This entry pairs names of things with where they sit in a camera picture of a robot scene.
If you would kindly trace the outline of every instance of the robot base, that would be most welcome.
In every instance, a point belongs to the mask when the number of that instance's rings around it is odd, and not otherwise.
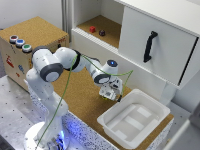
[[[44,122],[40,122],[32,126],[25,134],[24,137],[24,150],[36,150],[37,142],[34,140],[34,137],[37,135],[39,130],[44,125]],[[67,139],[67,142],[65,140],[66,145],[69,145],[70,139]],[[44,148],[40,148],[38,146],[37,150],[49,150],[49,148],[46,146]]]

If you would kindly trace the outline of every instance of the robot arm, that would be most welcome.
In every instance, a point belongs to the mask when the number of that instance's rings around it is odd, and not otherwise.
[[[61,47],[52,54],[46,47],[40,46],[33,51],[33,68],[35,68],[42,80],[47,83],[53,82],[59,78],[63,69],[70,70],[73,58],[76,55],[77,58],[72,66],[72,71],[79,72],[86,67],[95,85],[101,87],[99,94],[108,99],[115,100],[116,95],[122,92],[122,80],[117,76],[106,74],[118,73],[118,64],[114,60],[108,60],[104,66],[101,66],[98,59],[85,55],[81,56],[78,51],[66,47]],[[91,62],[106,73],[98,70]]]

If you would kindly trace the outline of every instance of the green cable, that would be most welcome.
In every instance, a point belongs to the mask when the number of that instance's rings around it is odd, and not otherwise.
[[[72,62],[71,68],[70,68],[70,72],[69,72],[69,76],[68,76],[68,80],[67,80],[67,84],[66,84],[66,86],[65,86],[65,90],[64,90],[64,92],[63,92],[62,98],[61,98],[61,100],[60,100],[60,102],[59,102],[59,104],[58,104],[58,106],[57,106],[57,108],[56,108],[56,111],[55,111],[55,113],[54,113],[54,115],[53,115],[53,118],[51,119],[50,123],[49,123],[48,126],[46,127],[44,133],[42,134],[42,136],[41,136],[41,138],[40,138],[40,140],[39,140],[39,142],[38,142],[37,147],[36,147],[35,150],[37,150],[37,148],[38,148],[38,146],[39,146],[39,144],[40,144],[40,142],[41,142],[41,140],[42,140],[44,134],[46,133],[47,129],[49,128],[49,126],[51,125],[51,123],[53,122],[53,120],[54,120],[54,118],[55,118],[55,116],[56,116],[56,114],[57,114],[57,111],[58,111],[58,109],[59,109],[59,107],[60,107],[60,104],[61,104],[61,102],[62,102],[62,100],[63,100],[63,97],[64,97],[64,95],[65,95],[65,93],[66,93],[66,90],[67,90],[67,87],[68,87],[68,84],[69,84],[70,75],[71,75],[71,72],[72,72],[72,67],[73,67],[73,64],[74,64],[75,59],[77,58],[77,56],[78,56],[78,55],[76,55],[76,56],[74,57],[74,59],[73,59],[73,62]],[[123,76],[123,75],[129,74],[128,77],[127,77],[127,79],[126,79],[126,81],[125,81],[125,84],[124,84],[124,86],[123,86],[123,89],[122,89],[121,96],[123,95],[124,89],[125,89],[125,87],[126,87],[126,83],[127,83],[128,79],[129,79],[129,77],[131,76],[133,70],[131,70],[131,71],[127,72],[127,73],[124,73],[124,74],[109,74],[109,73],[107,73],[107,72],[101,70],[100,68],[98,68],[98,67],[97,67],[95,64],[93,64],[86,56],[84,56],[84,55],[81,55],[81,56],[84,57],[84,58],[85,58],[86,60],[88,60],[93,66],[95,66],[98,70],[100,70],[101,72],[103,72],[103,73],[105,73],[105,74],[112,75],[112,76]]]
[[[60,104],[61,104],[61,102],[62,102],[62,100],[63,100],[63,97],[64,97],[64,95],[65,95],[65,93],[66,93],[66,90],[67,90],[67,87],[68,87],[68,84],[69,84],[70,75],[71,75],[71,72],[72,72],[72,66],[74,65],[74,62],[75,62],[77,56],[78,56],[78,55],[76,55],[76,56],[74,57],[74,59],[73,59],[73,62],[72,62],[71,68],[70,68],[70,72],[69,72],[69,76],[68,76],[68,80],[67,80],[67,84],[66,84],[66,86],[65,86],[65,90],[64,90],[64,92],[63,92],[62,98],[61,98],[61,100],[60,100],[60,102],[59,102],[59,104],[58,104],[58,106],[57,106],[57,108],[56,108],[56,111],[55,111],[55,113],[54,113],[54,115],[53,115],[53,118],[51,119],[50,123],[48,124],[48,126],[47,126],[46,129],[44,130],[44,133],[42,134],[42,136],[41,136],[41,138],[40,138],[40,140],[39,140],[39,142],[38,142],[37,147],[36,147],[35,150],[37,150],[37,148],[38,148],[38,146],[39,146],[39,144],[40,144],[40,142],[41,142],[41,140],[42,140],[44,134],[46,133],[47,129],[49,128],[49,126],[51,125],[51,123],[53,122],[53,120],[54,120],[54,118],[55,118],[55,116],[56,116],[56,114],[57,114],[58,108],[60,107]]]
[[[105,74],[112,75],[112,76],[123,76],[123,75],[129,74],[128,77],[127,77],[127,79],[126,79],[126,81],[125,81],[125,84],[124,84],[124,86],[123,86],[123,89],[122,89],[121,96],[123,95],[124,89],[125,89],[125,87],[126,87],[126,83],[127,83],[128,79],[129,79],[129,77],[131,76],[131,74],[133,73],[133,70],[131,70],[131,71],[129,71],[129,72],[126,72],[126,73],[124,73],[124,74],[109,74],[109,73],[107,73],[107,72],[101,70],[101,69],[100,69],[99,67],[97,67],[95,64],[93,64],[92,61],[89,60],[85,55],[81,55],[81,56],[84,57],[84,58],[85,58],[87,61],[89,61],[93,66],[95,66],[98,70],[100,70],[101,72],[103,72],[103,73],[105,73]]]

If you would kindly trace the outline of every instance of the white wall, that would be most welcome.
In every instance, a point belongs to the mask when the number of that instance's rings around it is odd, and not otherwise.
[[[173,102],[192,112],[200,102],[200,71],[183,87],[178,90]]]
[[[36,16],[62,29],[61,0],[0,0],[0,28]]]

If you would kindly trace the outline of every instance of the brown box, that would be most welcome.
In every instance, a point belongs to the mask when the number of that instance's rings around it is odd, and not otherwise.
[[[32,49],[37,46],[47,46],[51,52],[58,47],[69,47],[69,36],[66,32],[48,23],[40,17],[35,17],[12,27],[0,31],[0,50],[6,74],[16,81],[25,90],[28,90],[24,79],[26,73],[32,68],[31,53],[23,53],[22,49],[10,44],[9,38],[17,35],[19,39],[25,40]]]

